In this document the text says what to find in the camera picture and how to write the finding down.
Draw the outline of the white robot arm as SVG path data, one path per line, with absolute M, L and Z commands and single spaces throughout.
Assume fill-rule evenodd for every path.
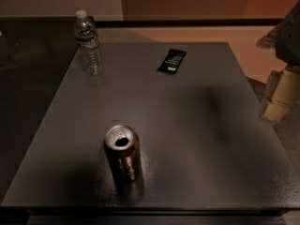
M 300 99 L 300 1 L 257 46 L 274 49 L 276 58 L 287 66 L 272 71 L 262 99 L 261 118 L 280 121 Z

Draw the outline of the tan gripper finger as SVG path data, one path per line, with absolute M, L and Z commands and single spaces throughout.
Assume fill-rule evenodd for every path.
M 261 118 L 278 122 L 300 100 L 300 67 L 271 71 L 262 99 Z

